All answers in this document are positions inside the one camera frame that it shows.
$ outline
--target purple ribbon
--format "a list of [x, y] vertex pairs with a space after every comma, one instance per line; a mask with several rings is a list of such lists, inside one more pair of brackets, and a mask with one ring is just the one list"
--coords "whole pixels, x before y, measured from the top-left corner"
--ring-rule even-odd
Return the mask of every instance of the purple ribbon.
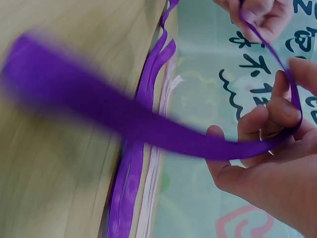
[[[263, 43], [283, 65], [272, 47]], [[302, 111], [297, 85], [290, 70], [283, 68], [291, 85], [291, 102]], [[104, 76], [27, 33], [13, 43], [2, 73], [7, 90], [23, 102], [44, 110], [72, 112], [127, 139], [211, 160], [246, 159], [265, 153], [288, 139], [301, 124], [284, 128], [265, 141], [233, 142], [204, 135], [128, 99], [108, 85]]]

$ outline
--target table surface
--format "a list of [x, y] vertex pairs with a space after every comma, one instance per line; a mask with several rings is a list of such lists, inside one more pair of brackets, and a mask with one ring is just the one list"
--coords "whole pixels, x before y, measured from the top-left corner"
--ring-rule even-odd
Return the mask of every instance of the table surface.
[[[2, 0], [0, 56], [36, 27], [133, 95], [164, 0]], [[18, 108], [0, 95], [0, 237], [96, 238], [119, 138]]]

